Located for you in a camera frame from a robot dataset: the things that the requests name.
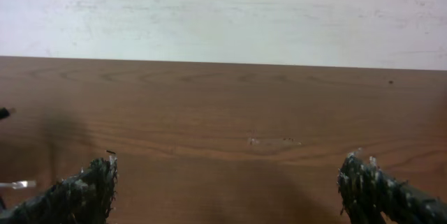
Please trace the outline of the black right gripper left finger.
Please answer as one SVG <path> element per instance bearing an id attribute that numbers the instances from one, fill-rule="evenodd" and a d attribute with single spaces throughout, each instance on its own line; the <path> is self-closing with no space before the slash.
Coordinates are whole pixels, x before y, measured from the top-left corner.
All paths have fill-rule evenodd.
<path id="1" fill-rule="evenodd" d="M 95 158 L 81 172 L 1 212 L 3 224 L 106 224 L 116 196 L 117 157 Z"/>

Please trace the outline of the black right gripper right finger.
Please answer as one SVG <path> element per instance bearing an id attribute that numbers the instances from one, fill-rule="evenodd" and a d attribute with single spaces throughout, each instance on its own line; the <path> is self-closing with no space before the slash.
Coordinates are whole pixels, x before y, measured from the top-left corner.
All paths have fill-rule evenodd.
<path id="1" fill-rule="evenodd" d="M 446 203 L 386 174 L 374 157 L 362 161 L 349 153 L 338 170 L 342 213 L 351 223 L 446 224 Z"/>

